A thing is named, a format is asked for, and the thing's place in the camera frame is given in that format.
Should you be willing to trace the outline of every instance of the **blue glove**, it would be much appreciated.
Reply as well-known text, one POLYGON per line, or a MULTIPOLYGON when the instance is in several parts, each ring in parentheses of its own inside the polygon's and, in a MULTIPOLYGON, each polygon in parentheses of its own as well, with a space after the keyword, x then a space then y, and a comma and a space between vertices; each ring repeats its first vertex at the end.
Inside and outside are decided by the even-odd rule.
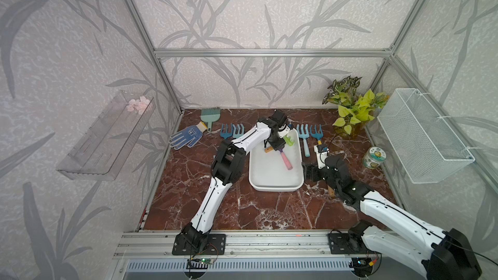
POLYGON ((202 133, 207 129, 204 122, 201 121, 195 126, 186 127, 182 131, 173 134, 169 139, 169 144, 175 150, 182 148, 187 143, 187 146, 192 147, 202 138, 202 133))

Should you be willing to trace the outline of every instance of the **red marble surface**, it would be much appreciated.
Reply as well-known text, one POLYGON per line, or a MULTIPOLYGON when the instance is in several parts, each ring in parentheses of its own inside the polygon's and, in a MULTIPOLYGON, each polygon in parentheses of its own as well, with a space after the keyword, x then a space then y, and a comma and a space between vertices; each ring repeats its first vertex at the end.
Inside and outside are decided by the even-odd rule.
MULTIPOLYGON (((354 140, 334 137, 333 122, 338 117, 337 109, 289 109, 283 111, 294 124, 322 124, 323 142, 332 154, 342 154, 348 162, 351 175, 379 191, 395 202, 394 196, 382 170, 369 170, 361 162, 370 147, 364 131, 354 140)), ((213 131, 204 132, 202 139, 192 148, 184 146, 172 150, 163 176, 155 193, 146 230, 180 230, 196 214, 210 183, 210 164, 220 144, 222 123, 243 123, 246 130, 260 117, 268 117, 273 109, 222 109, 221 118, 213 123, 213 131)), ((200 110, 187 110, 179 130, 197 124, 200 110)), ((305 162, 316 162, 310 138, 311 156, 305 162)), ((252 188, 248 180, 249 158, 244 173, 227 192, 213 229, 348 229, 359 219, 369 219, 379 227, 382 224, 358 214, 345 206, 338 198, 331 198, 325 182, 306 180, 304 185, 292 192, 265 192, 252 188)))

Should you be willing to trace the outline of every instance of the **air vent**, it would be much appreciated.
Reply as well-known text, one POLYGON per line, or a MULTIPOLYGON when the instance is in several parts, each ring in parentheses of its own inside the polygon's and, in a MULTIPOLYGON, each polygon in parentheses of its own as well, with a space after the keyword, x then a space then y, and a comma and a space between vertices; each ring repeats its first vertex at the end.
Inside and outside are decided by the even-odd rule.
MULTIPOLYGON (((219 258, 207 271, 349 271, 350 263, 351 258, 219 258)), ((186 267, 184 258, 130 260, 127 272, 188 271, 186 267)))

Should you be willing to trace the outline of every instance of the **small jar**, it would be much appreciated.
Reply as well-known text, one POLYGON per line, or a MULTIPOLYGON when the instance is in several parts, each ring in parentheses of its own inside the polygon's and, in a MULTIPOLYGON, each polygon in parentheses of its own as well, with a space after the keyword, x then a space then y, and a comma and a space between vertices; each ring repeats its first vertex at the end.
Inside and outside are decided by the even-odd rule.
POLYGON ((370 147, 363 156, 363 165, 371 170, 376 169, 386 159, 385 151, 379 147, 370 147))

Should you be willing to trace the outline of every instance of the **blue garden rake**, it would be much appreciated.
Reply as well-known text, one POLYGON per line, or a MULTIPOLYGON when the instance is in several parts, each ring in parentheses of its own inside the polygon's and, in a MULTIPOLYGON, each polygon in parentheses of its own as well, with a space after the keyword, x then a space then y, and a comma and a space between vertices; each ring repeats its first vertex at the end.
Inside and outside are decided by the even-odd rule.
POLYGON ((296 126, 297 130, 297 136, 303 139, 303 147, 304 147, 304 156, 309 157, 310 156, 310 149, 308 148, 308 142, 306 139, 310 137, 309 132, 308 132, 308 125, 306 124, 306 127, 304 125, 300 125, 301 130, 299 129, 299 125, 296 126))
POLYGON ((315 133, 313 133, 313 127, 310 128, 311 131, 311 136, 313 136, 315 139, 318 140, 318 145, 322 144, 322 137, 323 137, 323 132, 322 132, 322 125, 320 125, 320 131, 316 131, 316 125, 315 125, 315 133))
POLYGON ((232 125, 232 126, 233 126, 233 138, 234 139, 238 139, 239 137, 244 135, 244 130, 246 128, 244 128, 243 124, 237 125, 237 128, 235 128, 235 125, 232 125))
POLYGON ((224 138, 225 140, 227 138, 229 138, 230 136, 232 136, 233 131, 234 131, 234 130, 232 130, 232 126, 235 129, 235 126, 233 124, 230 123, 230 127, 228 126, 228 124, 226 124, 225 125, 225 131, 223 132, 223 123, 221 124, 220 136, 222 138, 224 138))

